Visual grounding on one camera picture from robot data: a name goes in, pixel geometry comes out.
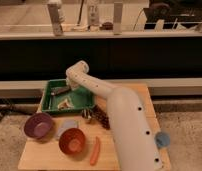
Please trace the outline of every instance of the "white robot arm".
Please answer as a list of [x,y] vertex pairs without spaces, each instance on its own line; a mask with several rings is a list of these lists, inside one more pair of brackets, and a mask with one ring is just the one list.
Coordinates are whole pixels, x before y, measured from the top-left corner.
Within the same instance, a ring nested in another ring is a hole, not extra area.
[[80,61],[66,70],[72,89],[81,85],[107,100],[107,113],[122,171],[155,171],[162,162],[137,93],[87,75]]

